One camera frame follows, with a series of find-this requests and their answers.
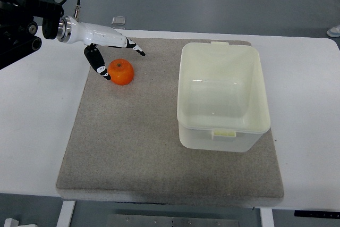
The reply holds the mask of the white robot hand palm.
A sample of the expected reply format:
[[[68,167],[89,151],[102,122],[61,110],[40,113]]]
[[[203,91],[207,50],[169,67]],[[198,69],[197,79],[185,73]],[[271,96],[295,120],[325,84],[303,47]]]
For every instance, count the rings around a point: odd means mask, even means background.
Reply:
[[[113,28],[78,22],[70,16],[60,19],[57,39],[66,44],[82,42],[87,46],[95,44],[118,48],[127,47],[127,38]]]

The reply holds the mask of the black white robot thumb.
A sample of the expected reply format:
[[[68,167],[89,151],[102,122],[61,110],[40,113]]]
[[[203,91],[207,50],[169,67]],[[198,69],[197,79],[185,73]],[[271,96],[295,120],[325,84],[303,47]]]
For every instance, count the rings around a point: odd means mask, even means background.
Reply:
[[[97,48],[96,44],[90,44],[84,49],[84,55],[88,60],[90,66],[99,73],[106,80],[110,80],[111,76],[109,75],[103,56]]]

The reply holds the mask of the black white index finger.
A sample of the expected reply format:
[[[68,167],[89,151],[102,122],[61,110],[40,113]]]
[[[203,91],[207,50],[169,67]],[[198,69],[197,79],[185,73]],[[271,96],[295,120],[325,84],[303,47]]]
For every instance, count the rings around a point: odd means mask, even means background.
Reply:
[[[145,56],[145,52],[141,49],[141,47],[135,43],[132,39],[126,39],[126,48],[133,49],[134,51],[138,52],[141,56]]]

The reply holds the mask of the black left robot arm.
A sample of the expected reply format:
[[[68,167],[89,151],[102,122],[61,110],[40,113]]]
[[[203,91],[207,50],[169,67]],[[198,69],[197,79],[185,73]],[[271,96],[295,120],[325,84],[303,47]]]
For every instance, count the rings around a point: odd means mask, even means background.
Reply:
[[[113,28],[79,22],[80,3],[74,15],[64,14],[63,4],[67,0],[1,0],[1,68],[38,51],[42,40],[36,33],[35,17],[42,18],[42,34],[46,39],[58,39],[66,44],[82,42],[84,55],[90,66],[102,77],[110,80],[104,59],[98,46],[130,48],[144,56],[144,51],[131,39]]]

